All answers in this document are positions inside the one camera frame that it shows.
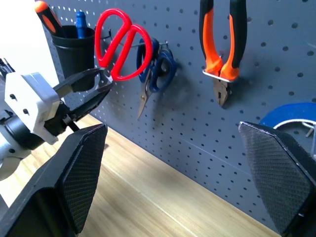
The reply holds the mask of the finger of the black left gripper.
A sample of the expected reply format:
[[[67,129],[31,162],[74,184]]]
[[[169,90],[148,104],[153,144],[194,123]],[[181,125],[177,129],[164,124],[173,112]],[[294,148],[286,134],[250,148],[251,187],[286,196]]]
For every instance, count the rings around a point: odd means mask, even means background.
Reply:
[[[88,91],[94,87],[95,77],[101,72],[101,69],[95,68],[72,74],[64,81],[53,87],[53,89],[58,96],[66,96],[70,93]]]
[[[113,84],[108,83],[100,88],[95,89],[93,92],[88,94],[87,97],[83,100],[83,103],[76,107],[75,109],[71,110],[68,113],[68,116],[72,121],[79,121],[81,118],[89,114],[91,111],[96,109],[99,104],[104,100],[106,95],[111,90]]]

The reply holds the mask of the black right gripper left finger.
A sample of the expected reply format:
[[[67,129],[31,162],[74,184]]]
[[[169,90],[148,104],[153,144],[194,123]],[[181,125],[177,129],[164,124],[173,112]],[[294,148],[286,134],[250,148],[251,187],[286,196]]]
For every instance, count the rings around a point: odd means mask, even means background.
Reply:
[[[70,134],[4,214],[0,235],[78,236],[96,192],[107,132],[98,124]]]

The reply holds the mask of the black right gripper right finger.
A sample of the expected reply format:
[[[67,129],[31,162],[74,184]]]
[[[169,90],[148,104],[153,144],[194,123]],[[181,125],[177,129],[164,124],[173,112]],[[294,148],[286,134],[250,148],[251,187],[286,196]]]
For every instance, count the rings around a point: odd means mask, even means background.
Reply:
[[[283,237],[316,235],[316,161],[289,134],[240,122],[255,187]]]

